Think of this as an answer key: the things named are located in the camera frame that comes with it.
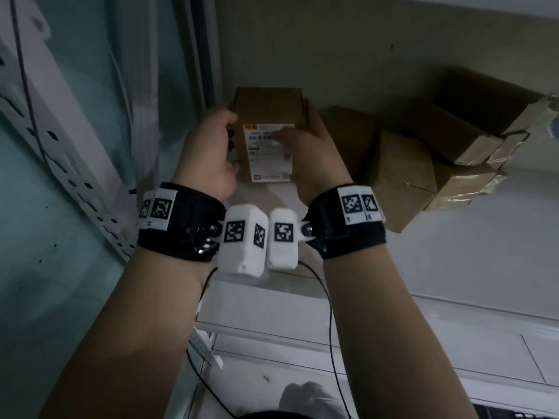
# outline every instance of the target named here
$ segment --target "brown cardboard box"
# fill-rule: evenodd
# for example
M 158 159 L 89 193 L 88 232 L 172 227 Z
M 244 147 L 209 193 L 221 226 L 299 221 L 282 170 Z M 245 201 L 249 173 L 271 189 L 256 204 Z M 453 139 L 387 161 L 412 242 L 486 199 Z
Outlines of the brown cardboard box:
M 240 86 L 235 94 L 233 111 L 239 116 L 231 129 L 241 163 L 241 180 L 289 181 L 291 152 L 270 140 L 269 135 L 283 126 L 306 128 L 303 92 L 297 88 Z
M 433 160 L 437 179 L 437 196 L 425 210 L 457 209 L 464 207 L 476 197 L 493 179 L 496 172 L 486 164 L 458 166 Z
M 374 133 L 374 118 L 366 113 L 334 106 L 320 112 L 328 133 L 348 168 L 355 176 Z
M 493 135 L 534 124 L 551 97 L 466 68 L 452 68 L 434 98 L 444 110 Z
M 483 190 L 480 191 L 480 194 L 491 194 L 495 191 L 495 188 L 503 182 L 508 177 L 507 173 L 503 172 L 502 170 L 498 170 L 497 174 L 493 177 L 491 181 L 485 186 Z
M 503 142 L 423 98 L 412 100 L 405 121 L 413 133 L 457 165 L 482 164 Z
M 503 143 L 487 160 L 487 164 L 493 169 L 498 170 L 513 155 L 514 151 L 526 141 L 530 133 L 518 131 L 503 137 Z
M 402 232 L 437 192 L 429 148 L 420 140 L 386 131 L 375 143 L 366 183 L 386 217 L 386 228 Z

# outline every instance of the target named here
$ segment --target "black wrist strap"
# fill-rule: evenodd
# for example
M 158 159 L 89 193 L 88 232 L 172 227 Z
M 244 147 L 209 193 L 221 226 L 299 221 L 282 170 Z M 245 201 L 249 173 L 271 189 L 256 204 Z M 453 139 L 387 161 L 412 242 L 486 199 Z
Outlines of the black wrist strap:
M 144 197 L 138 245 L 170 257 L 209 262 L 219 248 L 225 206 L 192 188 L 163 182 Z
M 386 243 L 382 213 L 370 187 L 342 185 L 316 197 L 303 219 L 312 227 L 308 241 L 323 259 Z

